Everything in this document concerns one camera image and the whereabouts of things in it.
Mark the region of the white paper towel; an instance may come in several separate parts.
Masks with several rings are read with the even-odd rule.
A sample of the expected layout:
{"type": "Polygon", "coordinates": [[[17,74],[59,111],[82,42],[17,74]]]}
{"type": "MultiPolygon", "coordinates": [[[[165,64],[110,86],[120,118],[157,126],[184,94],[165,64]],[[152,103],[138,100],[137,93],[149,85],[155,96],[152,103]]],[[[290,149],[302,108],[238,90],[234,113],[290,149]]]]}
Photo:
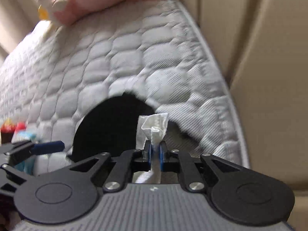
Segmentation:
{"type": "Polygon", "coordinates": [[[161,169],[159,161],[159,144],[167,133],[168,121],[168,113],[139,116],[136,133],[136,148],[144,150],[146,141],[150,141],[151,168],[148,172],[136,172],[133,175],[133,183],[160,184],[161,169]]]}

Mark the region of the yellow plush toy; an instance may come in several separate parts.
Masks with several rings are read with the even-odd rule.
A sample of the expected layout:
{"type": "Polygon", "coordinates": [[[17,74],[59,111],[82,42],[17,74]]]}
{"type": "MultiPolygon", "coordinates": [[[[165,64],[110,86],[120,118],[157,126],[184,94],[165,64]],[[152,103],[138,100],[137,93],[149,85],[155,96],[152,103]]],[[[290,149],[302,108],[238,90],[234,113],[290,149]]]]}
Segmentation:
{"type": "Polygon", "coordinates": [[[38,16],[40,20],[50,20],[48,11],[41,5],[38,8],[38,16]]]}

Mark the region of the beige padded headboard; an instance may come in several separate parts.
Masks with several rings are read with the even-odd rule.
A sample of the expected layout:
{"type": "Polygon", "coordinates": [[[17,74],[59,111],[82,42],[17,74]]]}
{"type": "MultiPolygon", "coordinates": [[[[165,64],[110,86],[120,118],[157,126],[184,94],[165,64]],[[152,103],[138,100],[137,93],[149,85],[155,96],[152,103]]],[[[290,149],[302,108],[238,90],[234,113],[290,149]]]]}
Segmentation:
{"type": "Polygon", "coordinates": [[[229,85],[253,170],[295,192],[307,230],[307,0],[180,0],[229,85]]]}

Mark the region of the red white foam rocket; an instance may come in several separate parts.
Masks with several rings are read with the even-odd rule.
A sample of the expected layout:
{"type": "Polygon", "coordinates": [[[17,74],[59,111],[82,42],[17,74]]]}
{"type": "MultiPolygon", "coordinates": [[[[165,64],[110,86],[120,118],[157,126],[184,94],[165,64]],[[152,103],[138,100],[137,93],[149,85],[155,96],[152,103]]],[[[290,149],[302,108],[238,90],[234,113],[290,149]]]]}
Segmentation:
{"type": "Polygon", "coordinates": [[[16,124],[15,132],[12,137],[11,143],[17,143],[21,141],[25,141],[27,139],[26,137],[26,123],[23,121],[20,121],[16,124]]]}

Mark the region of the blue cotton pads packet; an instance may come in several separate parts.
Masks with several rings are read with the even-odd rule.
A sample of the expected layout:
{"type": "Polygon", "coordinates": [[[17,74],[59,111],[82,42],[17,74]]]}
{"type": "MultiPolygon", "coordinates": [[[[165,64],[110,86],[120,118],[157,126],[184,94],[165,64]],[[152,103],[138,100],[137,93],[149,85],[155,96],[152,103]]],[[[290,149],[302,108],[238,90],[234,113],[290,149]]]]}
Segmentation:
{"type": "Polygon", "coordinates": [[[38,143],[37,133],[35,131],[22,130],[17,134],[18,140],[20,141],[31,141],[32,146],[29,146],[24,152],[24,160],[19,163],[16,167],[26,174],[33,175],[33,167],[35,162],[35,156],[32,154],[31,149],[35,143],[38,143]]]}

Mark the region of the grey quilted mattress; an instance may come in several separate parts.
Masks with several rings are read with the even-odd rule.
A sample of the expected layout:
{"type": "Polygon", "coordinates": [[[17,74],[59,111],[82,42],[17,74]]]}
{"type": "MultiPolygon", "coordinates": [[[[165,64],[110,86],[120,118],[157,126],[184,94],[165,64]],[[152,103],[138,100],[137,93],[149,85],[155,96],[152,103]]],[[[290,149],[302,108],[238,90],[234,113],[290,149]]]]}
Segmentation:
{"type": "Polygon", "coordinates": [[[68,164],[83,117],[109,97],[132,92],[167,112],[189,144],[249,166],[239,118],[226,82],[194,19],[177,0],[125,2],[45,36],[41,21],[1,66],[1,120],[24,121],[40,141],[65,151],[33,159],[39,175],[68,164]]]}

